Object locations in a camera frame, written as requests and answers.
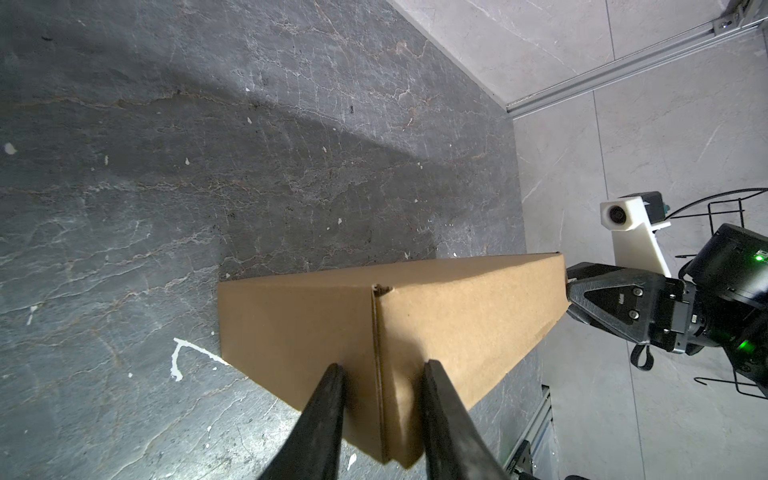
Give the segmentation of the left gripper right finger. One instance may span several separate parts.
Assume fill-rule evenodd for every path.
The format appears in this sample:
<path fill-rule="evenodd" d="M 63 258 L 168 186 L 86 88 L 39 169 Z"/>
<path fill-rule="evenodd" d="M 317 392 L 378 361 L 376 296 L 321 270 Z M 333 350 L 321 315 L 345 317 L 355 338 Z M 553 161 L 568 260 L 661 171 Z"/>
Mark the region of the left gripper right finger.
<path fill-rule="evenodd" d="M 424 365 L 422 435 L 429 479 L 506 479 L 478 433 L 444 367 Z"/>

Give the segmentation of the brown cardboard box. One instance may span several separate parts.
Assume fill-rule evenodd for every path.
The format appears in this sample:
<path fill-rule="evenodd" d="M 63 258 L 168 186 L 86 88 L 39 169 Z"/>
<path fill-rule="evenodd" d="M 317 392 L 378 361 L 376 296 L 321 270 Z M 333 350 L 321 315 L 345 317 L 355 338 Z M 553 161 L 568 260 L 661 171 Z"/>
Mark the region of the brown cardboard box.
<path fill-rule="evenodd" d="M 463 405 L 485 397 L 565 314 L 559 253 L 430 259 L 222 282 L 223 359 L 295 409 L 331 364 L 346 373 L 344 436 L 381 463 L 422 455 L 427 361 Z"/>

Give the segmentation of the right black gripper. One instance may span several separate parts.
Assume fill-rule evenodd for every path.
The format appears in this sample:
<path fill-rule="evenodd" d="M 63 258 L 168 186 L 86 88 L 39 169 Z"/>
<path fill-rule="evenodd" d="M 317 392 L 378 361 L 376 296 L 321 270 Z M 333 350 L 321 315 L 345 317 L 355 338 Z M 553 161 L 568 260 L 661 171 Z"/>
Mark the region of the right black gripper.
<path fill-rule="evenodd" d="M 714 347 L 697 288 L 662 274 L 582 262 L 566 269 L 567 313 L 639 345 L 694 356 Z"/>

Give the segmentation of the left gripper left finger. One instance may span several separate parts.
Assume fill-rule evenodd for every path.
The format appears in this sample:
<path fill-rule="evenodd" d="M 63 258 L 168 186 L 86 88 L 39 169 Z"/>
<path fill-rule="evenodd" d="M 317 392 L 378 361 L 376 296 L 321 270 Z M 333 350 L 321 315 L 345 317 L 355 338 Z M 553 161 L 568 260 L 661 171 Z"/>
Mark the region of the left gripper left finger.
<path fill-rule="evenodd" d="M 337 479 L 345 400 L 345 371 L 333 363 L 259 479 Z"/>

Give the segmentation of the aluminium mounting rail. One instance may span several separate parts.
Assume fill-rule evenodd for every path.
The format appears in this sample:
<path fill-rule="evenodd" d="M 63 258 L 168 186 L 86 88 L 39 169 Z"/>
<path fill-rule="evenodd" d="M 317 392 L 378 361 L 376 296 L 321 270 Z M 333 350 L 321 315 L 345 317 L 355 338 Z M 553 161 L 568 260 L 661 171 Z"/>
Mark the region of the aluminium mounting rail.
<path fill-rule="evenodd" d="M 542 386 L 542 400 L 515 449 L 505 462 L 511 479 L 559 479 L 557 445 L 550 388 Z"/>

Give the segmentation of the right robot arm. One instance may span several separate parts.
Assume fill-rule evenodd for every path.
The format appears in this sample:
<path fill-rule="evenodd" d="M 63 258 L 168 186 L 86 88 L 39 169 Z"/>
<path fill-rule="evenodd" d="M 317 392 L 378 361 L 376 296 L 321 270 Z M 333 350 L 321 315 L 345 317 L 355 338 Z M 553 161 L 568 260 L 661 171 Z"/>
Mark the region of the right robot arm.
<path fill-rule="evenodd" d="M 567 270 L 568 313 L 633 344 L 631 364 L 654 365 L 652 348 L 693 356 L 720 348 L 736 390 L 767 395 L 767 239 L 723 223 L 675 278 L 582 262 Z"/>

